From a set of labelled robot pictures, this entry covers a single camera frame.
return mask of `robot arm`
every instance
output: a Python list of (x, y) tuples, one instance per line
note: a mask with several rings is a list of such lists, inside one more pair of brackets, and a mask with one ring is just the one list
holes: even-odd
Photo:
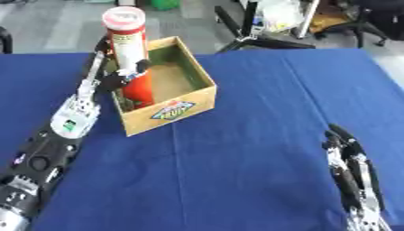
[[(100, 115), (99, 93), (130, 81), (114, 72), (105, 75), (106, 42), (90, 54), (84, 78), (49, 123), (22, 146), (0, 177), (0, 231), (24, 231), (44, 208), (52, 192), (78, 155), (83, 139)], [(138, 63), (139, 74), (146, 66)]]
[(381, 217), (384, 203), (372, 162), (351, 134), (337, 125), (329, 129), (323, 148), (348, 214), (347, 230), (391, 231)]

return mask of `cardboard tray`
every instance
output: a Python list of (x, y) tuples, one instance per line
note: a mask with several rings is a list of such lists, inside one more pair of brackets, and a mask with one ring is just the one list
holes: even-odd
[(113, 93), (127, 136), (215, 107), (215, 82), (179, 37), (151, 41), (148, 49), (155, 104), (133, 110), (121, 91)]

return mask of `printed logo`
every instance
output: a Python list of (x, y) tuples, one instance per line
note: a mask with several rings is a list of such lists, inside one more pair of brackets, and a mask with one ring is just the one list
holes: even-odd
[(169, 103), (169, 106), (164, 107), (158, 113), (153, 115), (151, 119), (175, 120), (176, 118), (182, 116), (194, 105), (195, 103), (190, 102), (172, 101)]

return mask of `blue tablecloth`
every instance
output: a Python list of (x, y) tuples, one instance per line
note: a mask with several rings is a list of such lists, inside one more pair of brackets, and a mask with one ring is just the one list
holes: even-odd
[[(73, 93), (86, 54), (0, 55), (0, 162)], [(199, 56), (216, 108), (124, 136), (102, 115), (35, 222), (41, 231), (344, 230), (320, 144), (327, 123), (357, 136), (404, 225), (404, 94), (358, 50)]]

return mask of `can lid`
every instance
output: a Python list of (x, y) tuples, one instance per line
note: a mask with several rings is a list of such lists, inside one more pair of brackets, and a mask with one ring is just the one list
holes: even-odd
[(131, 31), (139, 29), (146, 23), (144, 11), (131, 6), (118, 6), (103, 14), (104, 25), (116, 31)]

